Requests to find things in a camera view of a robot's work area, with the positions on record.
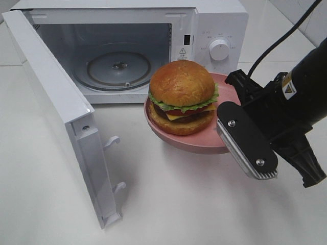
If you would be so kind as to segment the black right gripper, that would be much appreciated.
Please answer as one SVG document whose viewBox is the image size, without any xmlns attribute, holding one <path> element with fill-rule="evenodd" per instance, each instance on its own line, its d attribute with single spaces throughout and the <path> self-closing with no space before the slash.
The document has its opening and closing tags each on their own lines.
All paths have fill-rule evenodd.
<svg viewBox="0 0 327 245">
<path fill-rule="evenodd" d="M 306 138 L 313 124 L 326 117 L 326 82 L 276 79 L 262 87 L 239 69 L 225 83 L 235 88 L 244 110 L 272 149 L 302 175 L 304 187 L 326 178 Z"/>
</svg>

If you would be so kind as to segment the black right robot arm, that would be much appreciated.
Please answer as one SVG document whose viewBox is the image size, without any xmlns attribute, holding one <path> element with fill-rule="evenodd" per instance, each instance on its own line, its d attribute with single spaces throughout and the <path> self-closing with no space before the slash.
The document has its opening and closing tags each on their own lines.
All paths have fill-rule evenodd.
<svg viewBox="0 0 327 245">
<path fill-rule="evenodd" d="M 265 87 L 242 70 L 230 73 L 225 83 L 235 88 L 240 103 L 220 104 L 217 131 L 248 176 L 275 178 L 282 157 L 300 173 L 305 188 L 326 178 L 306 138 L 326 117 L 325 41 Z"/>
</svg>

